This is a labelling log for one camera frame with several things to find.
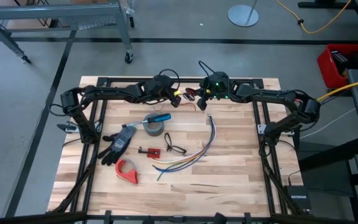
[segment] gray duct tape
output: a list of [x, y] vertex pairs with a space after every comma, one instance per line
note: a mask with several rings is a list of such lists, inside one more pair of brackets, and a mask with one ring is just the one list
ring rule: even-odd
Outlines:
[[[158, 114], [156, 113], [151, 113], [149, 115], [147, 115], [144, 119], [146, 120], [149, 117], [153, 117], [153, 116], [157, 116]], [[164, 132], [164, 122], [154, 122], [154, 123], [143, 123], [143, 127], [146, 130], [146, 133], [149, 136], [159, 136], [160, 134], [162, 134]]]

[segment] cart wheel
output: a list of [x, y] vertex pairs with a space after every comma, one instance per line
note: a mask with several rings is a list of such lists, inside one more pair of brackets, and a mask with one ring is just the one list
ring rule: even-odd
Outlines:
[[126, 53], [125, 54], [125, 62], [130, 64], [134, 59], [134, 54]]
[[135, 22], [132, 16], [129, 18], [129, 24], [131, 25], [132, 28], [135, 28]]
[[27, 62], [27, 63], [31, 64], [31, 61], [30, 61], [30, 59], [29, 59], [27, 56], [23, 56], [23, 57], [22, 57], [22, 60], [23, 60], [24, 62]]

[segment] concrete floor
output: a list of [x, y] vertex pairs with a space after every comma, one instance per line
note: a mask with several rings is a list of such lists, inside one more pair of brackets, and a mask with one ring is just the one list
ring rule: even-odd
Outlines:
[[[296, 19], [275, 1], [262, 0], [256, 10], [260, 21], [253, 27], [240, 28], [227, 19], [234, 4], [251, 4], [251, 0], [136, 2], [137, 27], [131, 37], [358, 40], [358, 18], [345, 11], [332, 26], [318, 35], [307, 35]], [[298, 9], [296, 1], [283, 0], [301, 14], [308, 29], [321, 27], [337, 10]], [[16, 33], [19, 36], [68, 37], [67, 32]], [[116, 30], [86, 30], [77, 37], [115, 37]], [[0, 43], [0, 216], [12, 194], [29, 141], [37, 124], [65, 43], [19, 42], [33, 65], [21, 63]], [[182, 76], [204, 76], [197, 61], [203, 60], [231, 77], [279, 78], [282, 89], [301, 89], [311, 96], [326, 92], [316, 58], [324, 46], [234, 45], [234, 44], [132, 44], [135, 59], [124, 63], [122, 44], [75, 43], [68, 58], [55, 101], [65, 90], [78, 86], [83, 75], [156, 75], [172, 68]], [[351, 98], [338, 98], [322, 107], [316, 131], [332, 119], [354, 108]], [[50, 116], [42, 137], [17, 215], [40, 214], [47, 208], [65, 133], [56, 128], [66, 118]], [[339, 145], [358, 138], [355, 112], [324, 131], [304, 140]], [[322, 182], [321, 177], [331, 179]], [[305, 185], [317, 189], [337, 189], [351, 193], [344, 163], [303, 174]], [[351, 219], [349, 201], [343, 194], [312, 191], [313, 213], [318, 217]]]

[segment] red container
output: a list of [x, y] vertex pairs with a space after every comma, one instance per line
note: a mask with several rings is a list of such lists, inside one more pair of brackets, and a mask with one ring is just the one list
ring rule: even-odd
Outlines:
[[331, 54], [333, 50], [337, 50], [343, 56], [349, 58], [353, 53], [358, 52], [358, 44], [329, 44], [317, 58], [317, 63], [327, 88], [340, 88], [347, 85], [347, 77], [339, 74]]

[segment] metal cart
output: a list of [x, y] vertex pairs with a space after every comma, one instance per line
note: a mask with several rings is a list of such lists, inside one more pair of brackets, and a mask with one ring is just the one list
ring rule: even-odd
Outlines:
[[[15, 3], [17, 6], [0, 7], [0, 41], [27, 63], [31, 61], [11, 37], [13, 32], [118, 28], [126, 51], [125, 62], [131, 63], [134, 58], [127, 29], [127, 21], [134, 27], [133, 18], [123, 12], [117, 0], [109, 0], [109, 4], [50, 5], [47, 0], [30, 0], [25, 5]], [[20, 19], [38, 20], [41, 28], [6, 27], [6, 21]]]

